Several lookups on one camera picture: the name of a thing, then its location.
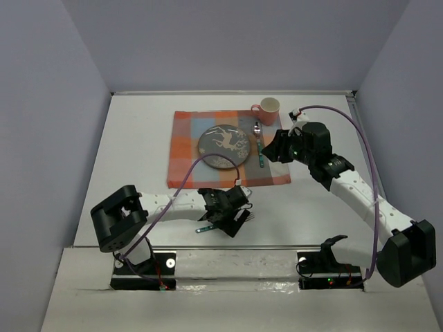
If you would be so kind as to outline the spoon with green handle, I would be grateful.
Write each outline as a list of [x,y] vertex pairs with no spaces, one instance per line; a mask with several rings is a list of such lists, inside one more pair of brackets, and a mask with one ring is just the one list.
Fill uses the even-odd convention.
[[264,168],[264,158],[262,155],[262,143],[261,143],[261,133],[262,133],[262,128],[259,124],[259,122],[255,122],[255,124],[253,125],[253,135],[255,136],[256,139],[256,143],[257,143],[257,154],[258,154],[258,158],[259,158],[259,164],[261,168]]

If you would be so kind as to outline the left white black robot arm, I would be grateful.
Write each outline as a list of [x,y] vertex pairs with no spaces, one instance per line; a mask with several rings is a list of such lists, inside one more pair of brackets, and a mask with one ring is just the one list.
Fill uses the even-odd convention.
[[201,188],[177,195],[146,194],[125,185],[90,211],[100,252],[123,255],[138,273],[152,268],[146,232],[161,221],[207,221],[233,238],[250,216],[252,191]]

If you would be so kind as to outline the grey plate with deer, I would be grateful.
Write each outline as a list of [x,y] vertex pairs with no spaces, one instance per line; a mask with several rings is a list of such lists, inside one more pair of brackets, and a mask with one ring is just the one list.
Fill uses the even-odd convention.
[[209,155],[204,162],[215,169],[232,169],[246,161],[251,143],[246,132],[229,124],[207,129],[200,137],[197,149],[200,155]]

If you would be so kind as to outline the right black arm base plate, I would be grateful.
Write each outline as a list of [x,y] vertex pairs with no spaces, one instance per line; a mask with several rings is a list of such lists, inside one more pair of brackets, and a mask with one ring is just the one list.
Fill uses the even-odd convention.
[[359,267],[349,264],[328,267],[320,261],[319,252],[298,252],[296,272],[301,291],[364,289],[364,275]]

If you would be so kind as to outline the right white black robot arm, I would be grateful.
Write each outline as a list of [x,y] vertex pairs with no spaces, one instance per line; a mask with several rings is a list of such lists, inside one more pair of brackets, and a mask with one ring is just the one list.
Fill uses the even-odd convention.
[[366,279],[377,271],[399,288],[436,266],[433,225],[426,219],[413,220],[381,197],[376,183],[368,185],[351,162],[333,152],[330,132],[323,123],[306,122],[291,130],[277,130],[262,154],[272,163],[297,161],[306,165],[316,182],[372,229]]

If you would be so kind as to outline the orange grey checked cloth napkin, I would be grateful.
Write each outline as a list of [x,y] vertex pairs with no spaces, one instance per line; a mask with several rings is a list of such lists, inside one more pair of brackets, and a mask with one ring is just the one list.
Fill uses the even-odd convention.
[[264,159],[264,166],[260,167],[257,143],[252,132],[255,122],[257,118],[249,110],[176,111],[170,141],[168,187],[178,188],[193,162],[198,159],[201,151],[198,141],[204,131],[222,125],[232,125],[245,132],[251,143],[249,156],[238,165],[239,169],[215,169],[206,164],[210,159],[205,158],[194,168],[185,188],[230,187],[237,175],[247,187],[289,184],[291,177],[287,165]]

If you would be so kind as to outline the pink ceramic mug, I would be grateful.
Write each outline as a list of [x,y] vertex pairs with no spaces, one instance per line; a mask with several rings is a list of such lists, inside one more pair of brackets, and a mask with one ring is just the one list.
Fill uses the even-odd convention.
[[280,102],[272,97],[261,100],[259,104],[253,104],[251,111],[266,126],[271,126],[279,117]]

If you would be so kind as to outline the fork with green handle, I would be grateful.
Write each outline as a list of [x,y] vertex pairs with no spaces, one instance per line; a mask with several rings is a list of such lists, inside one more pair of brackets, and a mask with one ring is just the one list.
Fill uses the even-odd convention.
[[[254,217],[255,217],[254,213],[250,213],[248,215],[248,217],[245,219],[245,222],[253,220]],[[201,233],[208,232],[208,231],[215,230],[215,229],[216,229],[216,227],[213,224],[211,224],[211,225],[207,225],[207,226],[202,227],[202,228],[197,228],[195,230],[195,233],[196,234],[201,234]]]

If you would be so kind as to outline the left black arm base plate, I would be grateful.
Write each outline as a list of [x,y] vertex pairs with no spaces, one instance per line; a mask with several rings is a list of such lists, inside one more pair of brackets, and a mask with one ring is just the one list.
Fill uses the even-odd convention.
[[154,258],[140,264],[114,260],[110,287],[117,291],[174,291],[176,289],[175,251],[154,251]]

